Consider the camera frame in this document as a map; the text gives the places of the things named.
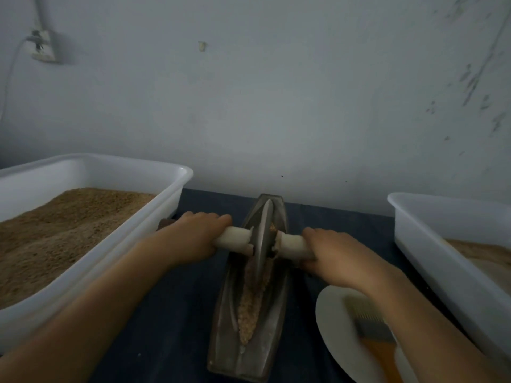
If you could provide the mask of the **person's right hand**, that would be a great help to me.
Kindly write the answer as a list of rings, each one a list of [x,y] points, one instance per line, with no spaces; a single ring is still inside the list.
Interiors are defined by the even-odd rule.
[[[348,233],[338,233],[335,252],[303,260],[300,267],[330,285],[369,291],[383,279],[390,264]]]

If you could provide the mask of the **person's left hand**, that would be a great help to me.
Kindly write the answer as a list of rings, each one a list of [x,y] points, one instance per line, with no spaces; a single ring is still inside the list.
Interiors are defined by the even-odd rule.
[[[195,235],[180,227],[180,218],[170,226],[157,231],[153,250],[168,267],[196,263],[213,255],[214,240],[220,235]]]

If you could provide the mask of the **metal grinding wheel with handles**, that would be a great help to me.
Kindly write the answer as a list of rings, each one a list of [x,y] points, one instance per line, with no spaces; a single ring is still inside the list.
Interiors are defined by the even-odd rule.
[[[313,260],[315,255],[301,235],[287,233],[288,217],[282,197],[262,194],[247,219],[247,228],[227,227],[214,239],[218,249],[253,258],[250,286],[260,287],[264,278],[265,262],[277,256],[291,261]]]

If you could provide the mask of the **person's right forearm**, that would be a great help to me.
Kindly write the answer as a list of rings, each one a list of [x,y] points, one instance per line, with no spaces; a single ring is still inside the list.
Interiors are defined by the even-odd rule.
[[[420,383],[511,383],[396,267],[364,292],[380,309]]]

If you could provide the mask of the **person's left forearm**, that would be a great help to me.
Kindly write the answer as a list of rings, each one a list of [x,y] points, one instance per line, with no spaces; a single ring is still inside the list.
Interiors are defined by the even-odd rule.
[[[28,341],[0,358],[0,383],[84,383],[172,263],[164,231],[138,243]]]

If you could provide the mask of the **ground brown herb material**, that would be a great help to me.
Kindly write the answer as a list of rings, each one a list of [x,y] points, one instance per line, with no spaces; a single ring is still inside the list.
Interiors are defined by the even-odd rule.
[[[238,327],[240,343],[246,347],[251,340],[257,327],[259,314],[263,303],[263,297],[273,273],[274,258],[265,260],[263,278],[259,287],[252,285],[252,277],[255,270],[255,259],[248,259],[243,274],[243,289],[238,306]]]

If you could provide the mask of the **dark blue table cloth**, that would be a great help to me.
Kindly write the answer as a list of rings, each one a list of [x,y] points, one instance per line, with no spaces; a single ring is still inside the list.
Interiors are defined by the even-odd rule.
[[[396,265],[464,335],[455,317],[394,243],[394,217],[286,202],[289,230],[347,232]],[[144,297],[89,383],[248,383],[210,373],[212,318],[227,252],[169,271]],[[326,283],[292,270],[283,332],[268,383],[351,383],[318,331],[316,300]]]

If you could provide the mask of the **boat-shaped metal grinding trough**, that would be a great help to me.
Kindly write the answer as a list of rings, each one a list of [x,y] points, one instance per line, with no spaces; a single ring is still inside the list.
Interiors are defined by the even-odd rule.
[[[242,224],[253,255],[230,252],[215,305],[207,368],[232,378],[266,383],[282,335],[292,263],[272,251],[288,231],[284,199],[261,194]]]

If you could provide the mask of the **white round plate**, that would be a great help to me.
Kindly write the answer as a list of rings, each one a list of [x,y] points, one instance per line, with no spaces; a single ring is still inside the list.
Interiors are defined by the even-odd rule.
[[[386,383],[380,365],[357,337],[343,303],[346,296],[362,297],[363,294],[333,285],[319,293],[315,315],[323,342],[337,364],[356,383]]]

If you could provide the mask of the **large white plastic tub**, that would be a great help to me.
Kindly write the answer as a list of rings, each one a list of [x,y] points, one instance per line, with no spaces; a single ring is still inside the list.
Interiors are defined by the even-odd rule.
[[[193,174],[86,153],[0,169],[0,354],[156,231]]]

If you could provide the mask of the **brown powder in large tub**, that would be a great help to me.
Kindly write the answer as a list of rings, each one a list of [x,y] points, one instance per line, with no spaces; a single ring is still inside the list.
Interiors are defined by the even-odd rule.
[[[77,188],[0,222],[0,310],[48,286],[154,198]]]

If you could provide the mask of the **light brown powder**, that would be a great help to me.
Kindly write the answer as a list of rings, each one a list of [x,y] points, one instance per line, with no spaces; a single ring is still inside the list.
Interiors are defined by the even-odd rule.
[[[511,296],[511,249],[496,244],[446,239],[463,257]]]

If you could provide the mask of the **white wall socket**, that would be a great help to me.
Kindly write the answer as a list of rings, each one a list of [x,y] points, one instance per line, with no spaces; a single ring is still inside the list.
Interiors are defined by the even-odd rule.
[[[51,31],[32,29],[26,38],[26,45],[32,59],[43,63],[58,63]]]

